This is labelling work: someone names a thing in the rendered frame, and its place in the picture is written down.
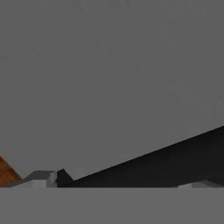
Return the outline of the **brown wooden cupboard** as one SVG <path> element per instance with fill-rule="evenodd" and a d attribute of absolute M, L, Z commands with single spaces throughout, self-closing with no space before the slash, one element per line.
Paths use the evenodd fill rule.
<path fill-rule="evenodd" d="M 0 156 L 0 186 L 7 186 L 20 180 L 16 171 Z"/>

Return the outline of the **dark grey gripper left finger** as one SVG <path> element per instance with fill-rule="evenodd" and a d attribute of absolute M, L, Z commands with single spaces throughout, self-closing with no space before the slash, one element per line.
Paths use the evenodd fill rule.
<path fill-rule="evenodd" d="M 56 188 L 68 186 L 74 180 L 65 169 L 58 171 L 33 171 L 17 182 L 9 183 L 8 187 Z"/>

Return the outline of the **black dishwasher door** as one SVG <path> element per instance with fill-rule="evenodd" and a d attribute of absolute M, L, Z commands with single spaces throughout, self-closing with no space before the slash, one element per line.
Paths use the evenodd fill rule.
<path fill-rule="evenodd" d="M 224 186 L 224 126 L 79 178 L 73 187 Z"/>

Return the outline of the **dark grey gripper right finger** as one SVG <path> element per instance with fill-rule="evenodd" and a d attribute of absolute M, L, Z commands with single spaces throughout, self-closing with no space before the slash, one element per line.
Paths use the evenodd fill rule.
<path fill-rule="evenodd" d="M 223 188 L 223 185 L 218 185 L 213 182 L 204 180 L 200 182 L 194 182 L 179 186 L 179 188 L 209 188 L 209 187 Z"/>

